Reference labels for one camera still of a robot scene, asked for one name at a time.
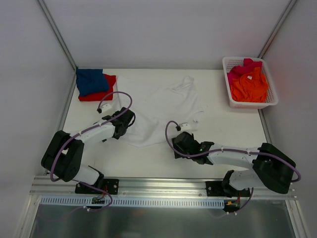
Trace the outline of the white t shirt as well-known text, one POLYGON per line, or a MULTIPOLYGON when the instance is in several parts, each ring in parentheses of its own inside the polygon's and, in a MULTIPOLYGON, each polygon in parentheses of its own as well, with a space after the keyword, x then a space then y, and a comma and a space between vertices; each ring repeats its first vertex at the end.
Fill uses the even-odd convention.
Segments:
POLYGON ((123 140, 135 147, 146 147, 165 142, 165 126, 170 120, 186 122, 193 130, 199 127, 203 107, 192 77, 160 86, 117 77, 119 94, 117 108, 131 105, 136 115, 133 125, 127 129, 123 140))

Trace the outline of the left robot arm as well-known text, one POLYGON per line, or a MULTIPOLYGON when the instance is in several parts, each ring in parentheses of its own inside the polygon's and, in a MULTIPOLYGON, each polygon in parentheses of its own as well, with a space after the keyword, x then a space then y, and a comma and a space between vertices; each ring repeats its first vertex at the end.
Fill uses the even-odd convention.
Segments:
POLYGON ((44 153, 41 166, 50 171, 53 180, 77 181, 78 194, 97 194, 110 188, 104 175, 91 166, 82 164, 86 149, 108 139, 119 139, 135 122, 135 113, 125 107, 107 115, 91 127, 75 134, 63 130, 56 132, 44 153))

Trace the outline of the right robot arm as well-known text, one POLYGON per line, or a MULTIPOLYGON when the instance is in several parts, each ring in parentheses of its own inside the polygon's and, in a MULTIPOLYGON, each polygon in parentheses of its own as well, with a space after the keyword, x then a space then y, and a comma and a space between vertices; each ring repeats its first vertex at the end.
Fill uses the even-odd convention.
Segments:
POLYGON ((193 134, 182 132, 172 138, 170 145, 175 158, 186 158, 200 165, 230 165, 242 171, 230 170, 221 182, 222 192, 227 197, 235 196, 247 188, 266 187, 287 194, 293 175, 297 172, 296 163, 269 143, 251 149, 224 147, 214 142, 199 143, 193 134))

